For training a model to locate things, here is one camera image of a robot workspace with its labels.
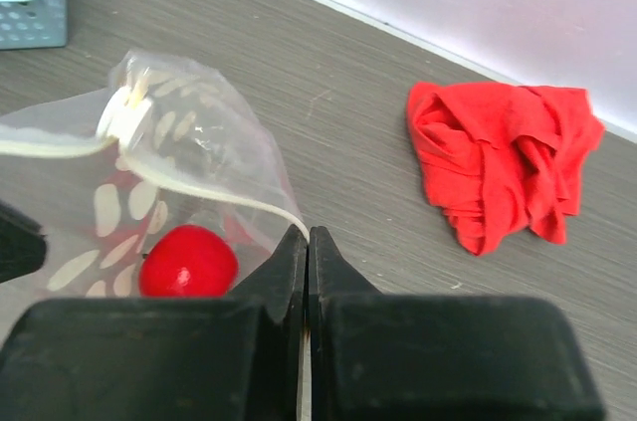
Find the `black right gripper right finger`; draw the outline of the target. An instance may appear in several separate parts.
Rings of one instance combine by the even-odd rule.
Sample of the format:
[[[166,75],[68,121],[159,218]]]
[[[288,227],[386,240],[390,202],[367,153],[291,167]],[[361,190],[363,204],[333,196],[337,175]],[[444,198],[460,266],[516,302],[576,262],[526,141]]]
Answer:
[[[311,228],[308,254],[308,295],[326,297],[379,294],[380,290],[350,264],[327,227]]]

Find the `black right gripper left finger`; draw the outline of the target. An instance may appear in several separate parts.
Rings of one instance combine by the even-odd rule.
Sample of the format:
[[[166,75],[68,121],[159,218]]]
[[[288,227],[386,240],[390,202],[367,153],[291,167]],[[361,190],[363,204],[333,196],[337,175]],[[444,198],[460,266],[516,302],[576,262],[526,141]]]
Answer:
[[[305,267],[307,240],[301,230],[288,228],[274,253],[251,275],[233,288],[230,297],[257,297],[272,321],[283,321],[297,281]]]

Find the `clear dotted zip bag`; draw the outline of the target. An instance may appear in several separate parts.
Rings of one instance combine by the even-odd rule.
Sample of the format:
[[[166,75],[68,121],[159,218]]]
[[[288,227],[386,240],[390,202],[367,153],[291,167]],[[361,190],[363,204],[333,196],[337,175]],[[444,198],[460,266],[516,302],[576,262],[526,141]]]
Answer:
[[[279,147],[218,71],[134,50],[103,89],[1,118],[1,199],[47,240],[39,270],[1,286],[1,329],[54,298],[136,297],[175,227],[223,238],[248,277],[303,220]]]

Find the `red apple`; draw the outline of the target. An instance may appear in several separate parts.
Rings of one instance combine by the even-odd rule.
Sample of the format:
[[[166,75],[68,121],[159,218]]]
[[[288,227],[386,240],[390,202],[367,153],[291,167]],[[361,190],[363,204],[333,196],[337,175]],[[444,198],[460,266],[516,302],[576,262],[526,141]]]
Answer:
[[[238,259],[221,237],[204,227],[181,225],[145,256],[138,288],[147,297],[222,297],[238,274]]]

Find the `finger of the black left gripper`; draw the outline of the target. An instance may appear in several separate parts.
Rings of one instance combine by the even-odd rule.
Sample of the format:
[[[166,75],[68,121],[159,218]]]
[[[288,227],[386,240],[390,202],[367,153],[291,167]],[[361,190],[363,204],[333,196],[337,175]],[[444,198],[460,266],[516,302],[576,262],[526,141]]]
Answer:
[[[0,220],[0,283],[39,271],[47,256],[42,226],[5,202]]]

